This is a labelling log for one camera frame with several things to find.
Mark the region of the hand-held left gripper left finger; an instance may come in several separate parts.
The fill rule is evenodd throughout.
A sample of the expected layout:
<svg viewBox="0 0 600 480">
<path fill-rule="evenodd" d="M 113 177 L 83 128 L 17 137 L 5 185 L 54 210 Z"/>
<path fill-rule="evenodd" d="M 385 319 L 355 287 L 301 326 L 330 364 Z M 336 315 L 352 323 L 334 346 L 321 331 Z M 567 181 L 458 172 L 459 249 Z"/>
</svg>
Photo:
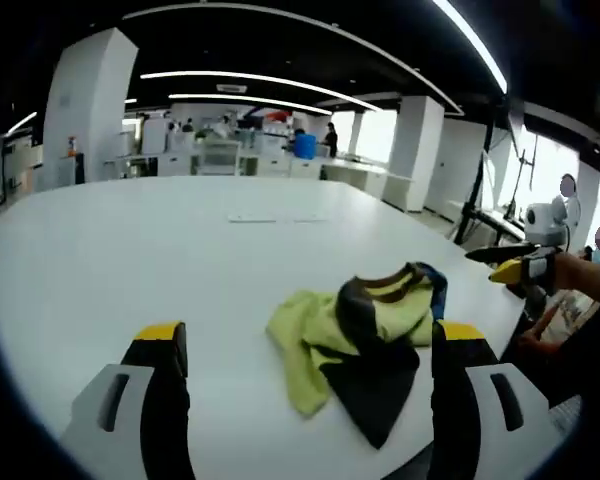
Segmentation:
<svg viewBox="0 0 600 480">
<path fill-rule="evenodd" d="M 60 444 L 92 479 L 193 479 L 186 325 L 150 325 L 74 399 Z"/>
</svg>

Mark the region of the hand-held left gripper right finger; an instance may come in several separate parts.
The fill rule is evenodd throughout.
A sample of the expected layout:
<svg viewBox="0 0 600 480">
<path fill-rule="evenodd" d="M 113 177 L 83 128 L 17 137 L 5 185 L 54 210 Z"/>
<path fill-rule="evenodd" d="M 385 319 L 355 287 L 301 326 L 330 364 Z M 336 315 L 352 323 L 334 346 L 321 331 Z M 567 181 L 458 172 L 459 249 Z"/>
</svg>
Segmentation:
<svg viewBox="0 0 600 480">
<path fill-rule="evenodd" d="M 475 327 L 436 321 L 429 479 L 538 479 L 563 444 L 549 402 Z"/>
</svg>

